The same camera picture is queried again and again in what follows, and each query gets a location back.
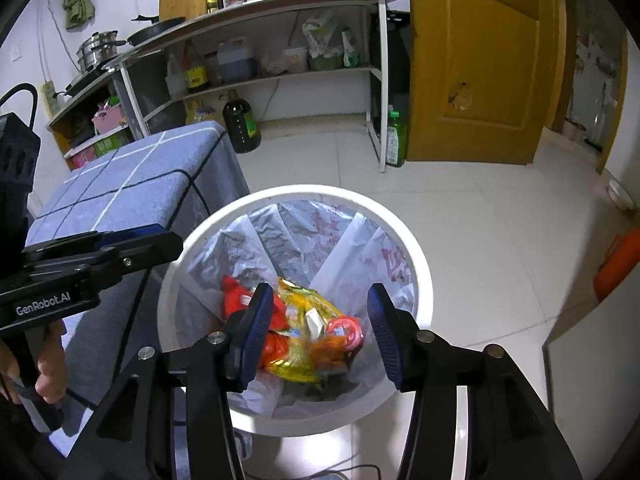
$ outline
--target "green bottle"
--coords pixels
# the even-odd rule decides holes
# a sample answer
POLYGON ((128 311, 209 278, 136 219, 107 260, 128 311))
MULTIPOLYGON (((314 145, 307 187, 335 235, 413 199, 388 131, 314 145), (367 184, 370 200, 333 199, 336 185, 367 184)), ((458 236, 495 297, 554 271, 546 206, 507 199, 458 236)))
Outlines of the green bottle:
POLYGON ((386 125, 386 163, 395 168, 406 159, 406 125, 400 121, 400 112, 389 111, 386 125))

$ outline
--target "blue gripper pad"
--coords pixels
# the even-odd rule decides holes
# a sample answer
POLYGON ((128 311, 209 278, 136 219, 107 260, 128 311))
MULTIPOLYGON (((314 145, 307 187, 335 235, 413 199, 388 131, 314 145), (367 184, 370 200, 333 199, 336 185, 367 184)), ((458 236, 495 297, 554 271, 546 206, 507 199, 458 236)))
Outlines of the blue gripper pad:
POLYGON ((253 317, 253 320, 246 330, 246 338, 242 345, 238 381, 243 390, 255 378, 272 314, 273 289, 267 283, 259 283, 244 314, 244 319, 251 320, 253 317))
POLYGON ((386 376, 400 388, 402 373, 402 340, 399 338, 399 319, 396 308, 382 283, 374 283, 367 294, 367 313, 376 337, 386 376))

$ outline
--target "white trash can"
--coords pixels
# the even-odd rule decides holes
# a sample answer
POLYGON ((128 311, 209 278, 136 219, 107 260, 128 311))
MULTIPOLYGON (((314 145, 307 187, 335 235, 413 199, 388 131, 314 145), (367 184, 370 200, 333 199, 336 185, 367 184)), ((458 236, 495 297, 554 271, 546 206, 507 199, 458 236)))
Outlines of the white trash can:
POLYGON ((386 378, 366 303, 382 282, 397 308, 420 328, 433 316, 429 266, 409 229, 384 206, 353 191, 300 184, 236 200, 207 218, 185 240, 164 276, 158 303, 162 351, 190 346, 219 323, 224 274, 244 286, 280 275, 317 290, 336 308, 360 319, 363 346, 335 400, 296 398, 283 381, 259 370, 247 391, 229 394, 235 428, 271 436, 324 433, 373 412, 394 391, 386 378))

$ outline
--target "metal bolt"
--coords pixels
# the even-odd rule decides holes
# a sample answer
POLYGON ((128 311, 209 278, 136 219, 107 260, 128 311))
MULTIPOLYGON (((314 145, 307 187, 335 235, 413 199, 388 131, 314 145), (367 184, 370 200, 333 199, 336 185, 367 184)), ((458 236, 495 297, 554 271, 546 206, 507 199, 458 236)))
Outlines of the metal bolt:
POLYGON ((211 332, 207 336, 207 341, 209 341, 212 345, 219 345, 226 339, 226 334, 224 332, 211 332))
POLYGON ((418 330, 415 336, 421 343, 433 343, 436 341, 436 335, 431 330, 418 330))
POLYGON ((489 345, 486 348, 486 352, 491 356, 499 359, 500 357, 504 357, 504 348, 500 345, 489 345))
POLYGON ((143 346, 138 350, 138 358, 146 361, 154 356, 156 350, 152 346, 143 346))

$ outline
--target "orange bottle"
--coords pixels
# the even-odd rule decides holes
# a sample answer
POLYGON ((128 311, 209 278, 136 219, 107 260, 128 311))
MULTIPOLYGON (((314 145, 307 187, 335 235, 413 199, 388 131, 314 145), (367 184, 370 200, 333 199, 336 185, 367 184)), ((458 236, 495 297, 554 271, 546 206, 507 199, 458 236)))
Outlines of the orange bottle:
POLYGON ((613 238, 605 253, 604 263, 593 277, 593 291, 599 301, 604 300, 614 288, 640 262, 640 229, 629 229, 624 237, 613 238))

